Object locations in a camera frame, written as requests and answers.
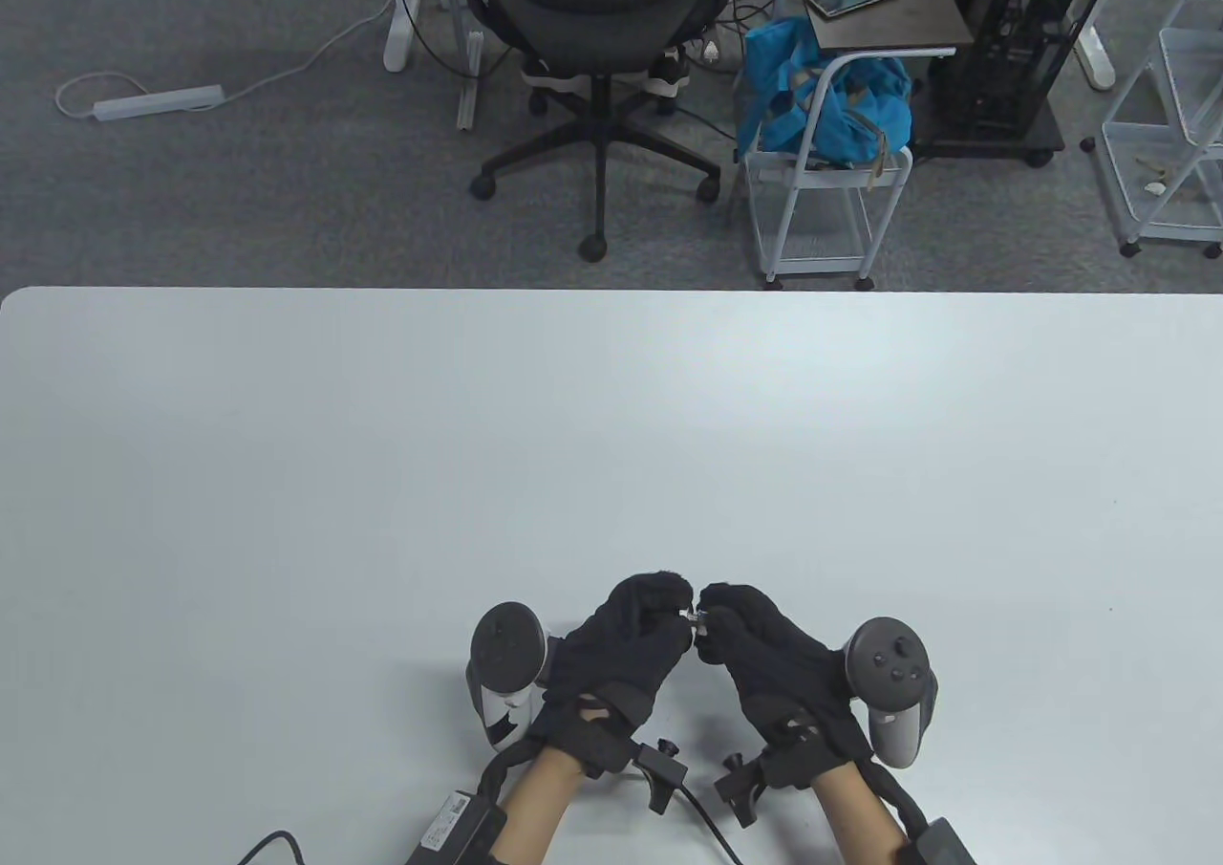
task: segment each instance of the office chair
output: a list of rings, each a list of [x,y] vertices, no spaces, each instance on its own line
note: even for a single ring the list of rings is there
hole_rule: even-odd
[[[713,26],[728,0],[467,0],[472,13],[503,42],[542,60],[550,70],[588,75],[591,98],[533,88],[531,111],[541,115],[548,99],[576,119],[490,158],[468,187],[477,199],[497,192],[498,171],[564,146],[594,146],[594,234],[578,253],[588,263],[607,256],[603,235],[607,201],[607,152],[625,142],[703,171],[697,187],[702,202],[717,201],[722,170],[708,158],[648,128],[629,122],[630,114],[653,98],[637,92],[613,104],[616,75],[649,67],[668,48],[696,39]]]

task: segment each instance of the gray carpet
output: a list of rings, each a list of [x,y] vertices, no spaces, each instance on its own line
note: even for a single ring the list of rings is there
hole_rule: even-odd
[[[481,88],[477,130],[454,128],[457,87],[419,48],[382,67],[385,23],[309,72],[208,114],[75,122],[53,88],[119,69],[154,89],[234,91],[303,61],[383,0],[0,0],[0,295],[23,285],[335,285],[750,289],[741,198],[704,208],[693,174],[616,149],[610,253],[575,256],[589,229],[588,150],[467,196],[482,158],[543,124],[512,61]],[[1102,29],[1119,67],[1142,56],[1172,0],[1114,0]],[[427,0],[424,34],[448,58],[448,21]],[[87,106],[117,84],[82,86]],[[725,80],[682,97],[730,126]],[[1071,61],[1054,92],[1066,139],[1097,127],[1107,98]],[[547,122],[559,122],[549,114]],[[676,116],[662,131],[730,165],[730,144]],[[1223,261],[1146,245],[1121,259],[1090,161],[1048,168],[932,161],[914,175],[879,257],[882,289],[1223,291]],[[843,277],[789,283],[844,289]]]

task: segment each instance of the chair base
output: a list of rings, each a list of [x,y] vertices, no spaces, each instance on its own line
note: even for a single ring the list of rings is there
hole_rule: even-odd
[[[547,109],[548,99],[554,100],[572,113],[576,119],[544,132],[530,142],[523,142],[504,154],[489,158],[481,166],[479,176],[471,181],[468,190],[477,199],[490,199],[497,192],[498,171],[537,158],[555,148],[589,142],[594,146],[594,232],[587,236],[578,248],[578,254],[586,262],[597,263],[607,256],[607,239],[603,235],[603,226],[607,209],[608,146],[613,142],[637,146],[703,171],[706,177],[697,187],[697,197],[707,203],[717,201],[722,190],[722,168],[665,136],[629,122],[630,115],[656,100],[653,95],[643,92],[636,93],[621,100],[620,104],[613,105],[612,78],[597,76],[591,78],[589,100],[575,94],[563,94],[550,88],[534,88],[531,110],[537,115],[542,110],[539,109],[541,102],[536,98],[543,99],[544,109]]]

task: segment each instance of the wrist strap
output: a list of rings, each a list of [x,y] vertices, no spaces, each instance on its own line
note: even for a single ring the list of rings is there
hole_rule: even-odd
[[[905,833],[914,842],[917,841],[929,826],[926,815],[914,801],[912,795],[900,788],[896,777],[884,770],[873,760],[859,760],[857,771],[862,773],[862,781],[876,795],[887,801],[896,810],[900,822],[905,825]]]
[[[505,777],[509,776],[510,768],[534,760],[539,756],[541,750],[543,750],[543,741],[530,737],[508,746],[488,761],[488,766],[481,773],[479,785],[476,788],[477,794],[495,805],[501,796],[501,785],[505,784]]]
[[[761,773],[769,788],[811,788],[817,776],[844,766],[823,738],[807,733],[786,748],[768,748],[761,754]]]
[[[630,738],[613,734],[603,724],[607,721],[596,718],[588,722],[576,708],[567,710],[560,727],[548,737],[548,744],[577,760],[593,779],[605,772],[623,772],[632,762],[636,744]]]

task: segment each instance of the forearm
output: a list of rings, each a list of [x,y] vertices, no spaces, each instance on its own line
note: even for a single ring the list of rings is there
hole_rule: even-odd
[[[838,766],[812,783],[833,828],[845,865],[893,865],[907,838],[862,779],[854,763]]]
[[[504,865],[539,865],[585,778],[569,754],[541,750],[505,801],[505,828],[493,844],[493,858]]]

